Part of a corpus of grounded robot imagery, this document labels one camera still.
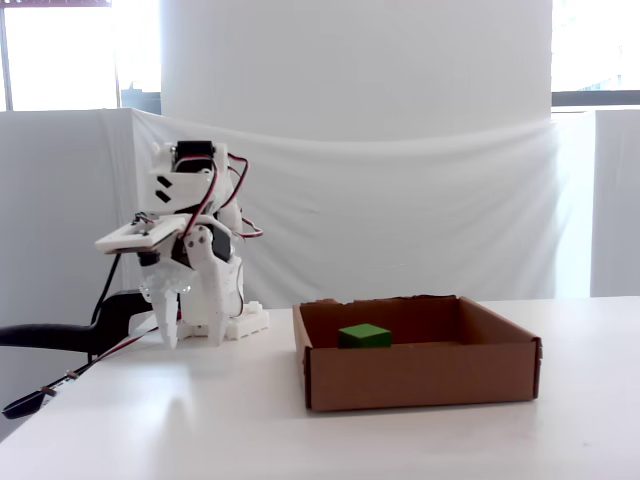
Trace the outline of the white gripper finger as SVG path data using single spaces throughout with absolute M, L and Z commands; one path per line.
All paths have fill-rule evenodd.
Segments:
M 164 345 L 175 349 L 178 342 L 178 296 L 191 290 L 188 276 L 166 271 L 146 272 L 141 293 L 151 304 Z
M 187 257 L 194 275 L 191 290 L 182 302 L 182 318 L 194 331 L 206 328 L 209 342 L 219 346 L 224 340 L 226 317 L 220 265 L 212 250 L 212 232 L 194 227 L 184 238 Z

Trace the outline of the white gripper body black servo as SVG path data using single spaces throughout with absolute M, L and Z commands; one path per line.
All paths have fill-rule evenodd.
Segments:
M 138 248 L 143 276 L 191 280 L 201 267 L 230 267 L 236 258 L 232 232 L 215 219 L 159 219 L 145 232 L 150 244 Z

